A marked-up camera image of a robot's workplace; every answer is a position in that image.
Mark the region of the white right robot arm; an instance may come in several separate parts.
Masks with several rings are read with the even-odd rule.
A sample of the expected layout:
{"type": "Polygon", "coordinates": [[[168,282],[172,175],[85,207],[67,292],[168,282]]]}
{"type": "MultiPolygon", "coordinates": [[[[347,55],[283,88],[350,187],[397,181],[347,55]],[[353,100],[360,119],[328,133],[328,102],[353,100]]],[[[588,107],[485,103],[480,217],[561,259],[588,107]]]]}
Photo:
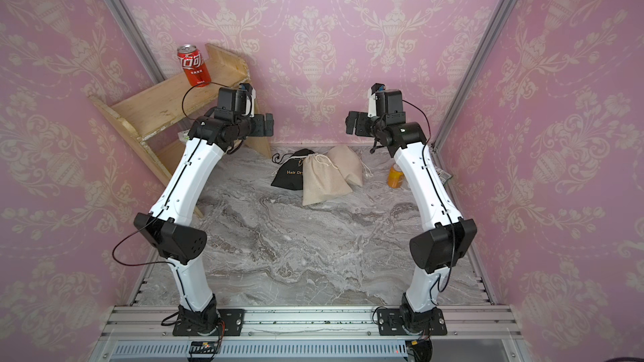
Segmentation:
{"type": "Polygon", "coordinates": [[[475,239],[476,223],[465,219],[447,194],[424,130],[406,118],[402,92],[377,83],[368,99],[367,112],[348,113],[346,131],[373,138],[375,149],[387,149],[407,179],[421,218],[421,233],[409,241],[415,268],[399,308],[402,325],[411,334],[446,335],[437,297],[475,239]]]}

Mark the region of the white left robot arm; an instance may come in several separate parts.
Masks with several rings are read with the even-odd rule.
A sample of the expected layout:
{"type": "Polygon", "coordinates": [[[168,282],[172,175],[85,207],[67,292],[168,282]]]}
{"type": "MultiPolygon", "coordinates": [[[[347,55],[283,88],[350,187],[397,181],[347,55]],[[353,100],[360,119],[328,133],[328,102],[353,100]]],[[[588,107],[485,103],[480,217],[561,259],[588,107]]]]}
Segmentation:
{"type": "Polygon", "coordinates": [[[169,266],[179,290],[174,335],[224,335],[226,327],[208,285],[202,253],[207,234],[192,227],[196,203],[221,159],[249,137],[273,135],[273,116],[255,112],[256,91],[249,83],[222,87],[217,104],[194,120],[183,155],[166,189],[134,226],[169,266]]]}

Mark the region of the black drawstring bag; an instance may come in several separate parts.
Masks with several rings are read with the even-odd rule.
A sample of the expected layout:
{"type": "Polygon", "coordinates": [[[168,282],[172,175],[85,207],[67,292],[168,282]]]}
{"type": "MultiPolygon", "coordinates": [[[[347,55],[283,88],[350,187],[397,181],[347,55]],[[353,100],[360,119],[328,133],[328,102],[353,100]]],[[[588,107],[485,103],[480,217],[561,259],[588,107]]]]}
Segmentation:
{"type": "Polygon", "coordinates": [[[301,191],[304,187],[304,160],[315,152],[304,148],[294,153],[273,154],[272,162],[279,165],[271,186],[293,191],[301,191]]]}

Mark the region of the beige hair dryer bag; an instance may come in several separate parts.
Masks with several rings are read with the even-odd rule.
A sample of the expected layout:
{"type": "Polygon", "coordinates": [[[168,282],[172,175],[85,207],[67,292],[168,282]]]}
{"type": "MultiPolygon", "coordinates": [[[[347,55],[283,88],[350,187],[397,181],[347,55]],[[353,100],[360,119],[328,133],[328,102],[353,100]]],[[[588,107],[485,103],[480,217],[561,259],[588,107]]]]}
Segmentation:
{"type": "Polygon", "coordinates": [[[358,187],[364,186],[365,177],[370,174],[358,154],[347,145],[338,145],[326,154],[339,169],[345,182],[358,187]]]}

